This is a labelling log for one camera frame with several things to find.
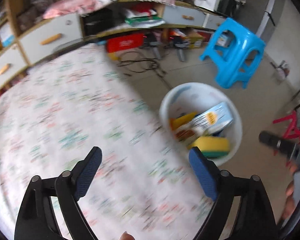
folded clothes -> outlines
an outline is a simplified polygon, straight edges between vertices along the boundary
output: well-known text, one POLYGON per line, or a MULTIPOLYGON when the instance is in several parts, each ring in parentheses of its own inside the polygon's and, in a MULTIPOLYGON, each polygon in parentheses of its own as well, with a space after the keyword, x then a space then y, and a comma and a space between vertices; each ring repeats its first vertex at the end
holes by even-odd
MULTIPOLYGON (((150 9, 149 12, 150 12, 150 15, 157 15, 157 12, 155 10, 150 9)), ((123 9, 123 14, 128 19, 149 16, 148 12, 137 12, 137 11, 134 11, 131 9, 126 9, 126 8, 123 9)))
POLYGON ((131 25, 134 28, 151 28, 164 24, 165 21, 162 18, 154 15, 150 17, 125 19, 125 23, 131 25))

electrical cord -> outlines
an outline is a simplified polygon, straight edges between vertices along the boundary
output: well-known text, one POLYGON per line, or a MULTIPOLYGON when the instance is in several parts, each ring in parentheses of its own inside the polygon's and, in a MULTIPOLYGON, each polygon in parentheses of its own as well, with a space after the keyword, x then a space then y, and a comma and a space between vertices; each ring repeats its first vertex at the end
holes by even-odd
MULTIPOLYGON (((160 63, 154 59, 154 58, 147 58, 142 52, 140 51, 127 51, 122 53, 119 56, 119 63, 117 65, 118 67, 123 67, 127 72, 131 72, 131 73, 144 73, 146 71, 154 71, 156 73, 156 75, 162 80, 162 82, 165 84, 165 86, 171 90, 172 86, 164 79, 164 76, 167 74, 166 71, 164 71, 161 66, 160 63), (122 57, 124 55, 130 54, 130 53, 136 53, 138 54, 137 59, 134 60, 122 60, 122 57), (142 64, 140 64, 141 62, 147 62, 147 66, 144 66, 142 64), (135 63, 139 63, 139 67, 141 68, 140 71, 136 71, 136 70, 132 70, 131 68, 129 68, 128 66, 133 65, 135 63)), ((124 73, 124 75, 127 76, 132 76, 132 74, 130 73, 124 73)))

blue padded grip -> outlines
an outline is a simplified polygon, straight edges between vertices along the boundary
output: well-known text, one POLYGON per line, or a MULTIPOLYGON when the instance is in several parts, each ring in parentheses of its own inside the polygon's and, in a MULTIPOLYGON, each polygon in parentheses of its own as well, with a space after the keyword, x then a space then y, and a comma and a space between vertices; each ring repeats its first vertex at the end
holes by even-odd
POLYGON ((190 165, 194 170, 194 173, 196 174, 205 195, 207 197, 210 197, 213 201, 216 201, 218 198, 218 191, 217 191, 215 178, 213 177, 212 174, 210 174, 209 169, 202 161, 202 158, 199 157, 199 154, 202 155, 200 151, 199 152, 195 151, 194 148, 190 150, 189 152, 190 165))
POLYGON ((74 192, 74 199, 76 201, 78 201, 79 198, 86 195, 90 184, 101 164, 102 152, 100 149, 96 150, 95 148, 97 147, 94 147, 89 153, 92 156, 90 156, 89 162, 86 164, 86 166, 77 178, 76 191, 74 192))

blue plastic stool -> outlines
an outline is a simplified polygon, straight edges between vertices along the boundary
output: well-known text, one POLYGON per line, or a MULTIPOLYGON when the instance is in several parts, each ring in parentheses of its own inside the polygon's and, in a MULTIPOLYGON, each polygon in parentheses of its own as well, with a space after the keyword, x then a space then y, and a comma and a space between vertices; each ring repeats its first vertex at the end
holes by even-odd
POLYGON ((209 56, 218 66, 216 82, 223 88, 230 88, 236 81, 242 81, 242 87, 246 88, 252 75, 257 70, 264 52, 266 44, 254 33, 237 23, 231 18, 227 18, 216 30, 210 39, 205 51, 199 57, 204 60, 209 56), (234 34, 234 38, 227 48, 216 45, 220 35, 229 30, 234 34), (257 54, 250 66, 245 64, 245 60, 252 51, 257 54))

red plastic stool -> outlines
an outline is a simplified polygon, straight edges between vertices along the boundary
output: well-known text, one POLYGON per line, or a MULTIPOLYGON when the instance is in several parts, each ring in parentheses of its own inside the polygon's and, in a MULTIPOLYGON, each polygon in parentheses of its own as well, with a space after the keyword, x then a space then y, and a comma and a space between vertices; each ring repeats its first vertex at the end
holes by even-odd
POLYGON ((274 120, 272 123, 279 123, 279 122, 283 122, 283 121, 288 121, 291 120, 290 124, 288 125, 287 130, 285 131, 285 133, 283 134, 283 138, 285 139, 295 139, 295 138, 299 138, 300 139, 300 130, 297 126, 297 112, 293 111, 292 114, 289 114, 283 118, 279 118, 274 120))

